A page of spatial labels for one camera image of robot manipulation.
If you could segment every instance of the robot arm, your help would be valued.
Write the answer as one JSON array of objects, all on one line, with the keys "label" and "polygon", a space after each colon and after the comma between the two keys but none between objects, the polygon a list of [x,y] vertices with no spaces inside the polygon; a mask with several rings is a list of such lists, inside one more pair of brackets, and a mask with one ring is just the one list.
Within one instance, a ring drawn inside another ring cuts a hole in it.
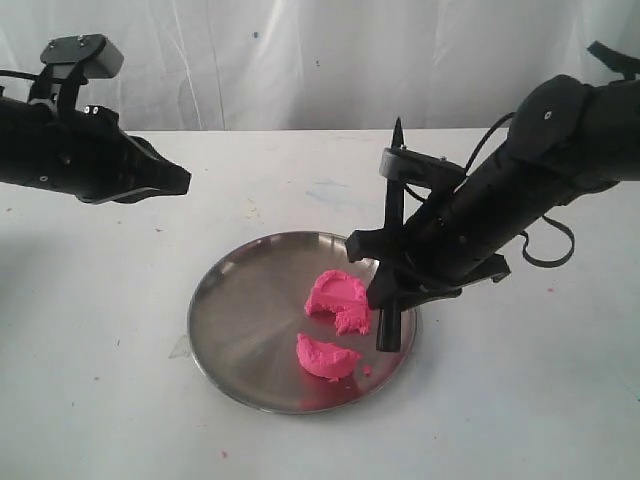
[{"label": "robot arm", "polygon": [[[543,83],[513,115],[504,143],[469,176],[470,164],[404,148],[396,124],[380,168],[384,228],[347,240],[350,261],[380,261],[367,291],[380,309],[379,350],[399,350],[403,310],[505,278],[509,267],[495,252],[554,206],[640,180],[640,61],[599,43],[590,51],[625,80],[592,87],[561,75]],[[403,223],[407,184],[431,193]]]},{"label": "robot arm", "polygon": [[77,196],[86,203],[135,203],[184,195],[191,174],[163,158],[144,139],[118,128],[118,114],[101,106],[75,109],[78,91],[92,78],[113,78],[123,56],[103,35],[49,42],[27,102],[2,96],[0,181]]}]

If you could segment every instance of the white backdrop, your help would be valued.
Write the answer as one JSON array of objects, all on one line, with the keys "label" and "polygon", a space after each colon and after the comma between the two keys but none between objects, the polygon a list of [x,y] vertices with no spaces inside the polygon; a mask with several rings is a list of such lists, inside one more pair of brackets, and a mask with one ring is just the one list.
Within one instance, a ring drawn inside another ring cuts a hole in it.
[{"label": "white backdrop", "polygon": [[125,64],[79,106],[131,130],[487,126],[555,74],[611,79],[593,40],[640,56],[635,0],[3,3],[0,68],[37,72],[50,38],[105,33]]}]

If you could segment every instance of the black strap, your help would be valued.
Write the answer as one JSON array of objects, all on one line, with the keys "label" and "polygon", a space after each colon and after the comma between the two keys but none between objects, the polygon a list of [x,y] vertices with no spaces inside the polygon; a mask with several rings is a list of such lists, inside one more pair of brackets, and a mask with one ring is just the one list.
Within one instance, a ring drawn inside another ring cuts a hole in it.
[{"label": "black strap", "polygon": [[562,233],[564,233],[567,237],[569,237],[569,240],[571,241],[571,248],[569,249],[569,252],[567,252],[567,254],[564,257],[559,258],[557,260],[539,260],[537,258],[534,258],[529,254],[529,252],[527,252],[527,247],[529,246],[529,234],[527,232],[521,232],[519,235],[524,237],[524,245],[522,246],[522,256],[527,262],[529,262],[531,265],[534,265],[536,267],[541,267],[541,268],[560,267],[565,263],[567,263],[569,259],[573,256],[573,253],[575,252],[575,249],[576,249],[576,237],[569,227],[567,227],[566,225],[563,225],[557,220],[549,218],[546,215],[543,215],[542,219],[545,222],[547,222],[549,225],[557,228]]}]

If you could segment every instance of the white table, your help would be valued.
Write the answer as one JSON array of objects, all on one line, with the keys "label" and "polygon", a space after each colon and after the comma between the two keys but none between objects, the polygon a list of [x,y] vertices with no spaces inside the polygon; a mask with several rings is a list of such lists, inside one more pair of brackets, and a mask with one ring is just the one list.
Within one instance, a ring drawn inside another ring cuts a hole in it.
[{"label": "white table", "polygon": [[[406,139],[462,163],[482,134]],[[256,237],[378,228],[391,132],[144,136],[193,173],[187,196],[94,207],[0,185],[0,478],[638,478],[640,185],[554,211],[578,239],[567,266],[529,266],[516,240],[503,283],[427,306],[383,391],[287,417],[197,370],[191,294]],[[539,256],[565,251],[530,231]]]}]

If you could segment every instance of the metal plate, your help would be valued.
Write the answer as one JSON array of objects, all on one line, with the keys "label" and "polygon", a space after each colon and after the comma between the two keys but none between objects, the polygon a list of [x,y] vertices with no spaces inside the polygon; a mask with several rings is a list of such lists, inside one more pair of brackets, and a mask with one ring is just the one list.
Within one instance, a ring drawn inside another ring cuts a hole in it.
[{"label": "metal plate", "polygon": [[[305,315],[322,272],[343,270],[365,285],[373,277],[377,262],[349,263],[344,240],[318,232],[271,235],[234,250],[205,275],[191,301],[189,338],[196,363],[223,392],[268,412],[319,412],[359,400],[397,370],[413,344],[415,310],[402,316],[399,353],[376,351],[377,312],[367,336],[338,337],[333,315]],[[314,377],[298,363],[300,332],[356,350],[363,359],[339,382]],[[364,365],[373,367],[369,377]]]}]

